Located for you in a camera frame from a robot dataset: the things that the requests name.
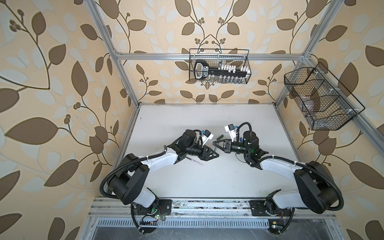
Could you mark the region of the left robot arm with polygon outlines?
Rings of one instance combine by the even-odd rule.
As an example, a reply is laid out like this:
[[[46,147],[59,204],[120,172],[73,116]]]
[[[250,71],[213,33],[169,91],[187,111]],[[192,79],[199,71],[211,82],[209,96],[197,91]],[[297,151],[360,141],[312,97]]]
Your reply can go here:
[[[160,153],[144,157],[126,155],[119,166],[102,180],[100,194],[106,198],[119,199],[124,205],[134,203],[144,208],[156,208],[158,197],[144,188],[148,175],[175,165],[187,156],[196,156],[202,161],[218,158],[219,154],[206,145],[213,137],[208,130],[186,130]]]

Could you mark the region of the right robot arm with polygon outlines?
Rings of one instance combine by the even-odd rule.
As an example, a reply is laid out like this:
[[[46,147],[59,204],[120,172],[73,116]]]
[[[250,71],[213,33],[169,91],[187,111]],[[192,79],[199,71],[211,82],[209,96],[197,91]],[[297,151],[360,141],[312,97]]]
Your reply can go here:
[[[240,137],[243,126],[249,129]],[[344,207],[342,191],[321,164],[315,161],[302,163],[270,155],[261,149],[259,138],[248,122],[239,126],[227,125],[225,131],[230,138],[214,141],[216,148],[227,154],[243,155],[245,163],[251,168],[278,174],[296,184],[295,190],[278,189],[266,196],[264,209],[267,214],[275,216],[279,210],[284,209],[307,209],[322,214],[325,211],[340,211]]]

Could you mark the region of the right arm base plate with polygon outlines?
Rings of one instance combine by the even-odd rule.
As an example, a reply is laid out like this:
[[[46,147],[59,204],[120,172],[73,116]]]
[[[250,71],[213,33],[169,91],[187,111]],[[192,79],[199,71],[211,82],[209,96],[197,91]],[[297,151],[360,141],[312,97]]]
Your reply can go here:
[[[289,217],[292,213],[291,209],[280,209],[265,199],[250,200],[249,204],[254,217]]]

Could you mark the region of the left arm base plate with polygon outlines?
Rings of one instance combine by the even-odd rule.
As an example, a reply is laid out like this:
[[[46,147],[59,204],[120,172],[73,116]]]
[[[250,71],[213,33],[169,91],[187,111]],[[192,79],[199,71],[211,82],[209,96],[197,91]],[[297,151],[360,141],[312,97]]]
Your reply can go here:
[[[138,215],[167,216],[171,214],[173,201],[170,199],[156,199],[148,208],[134,204]]]

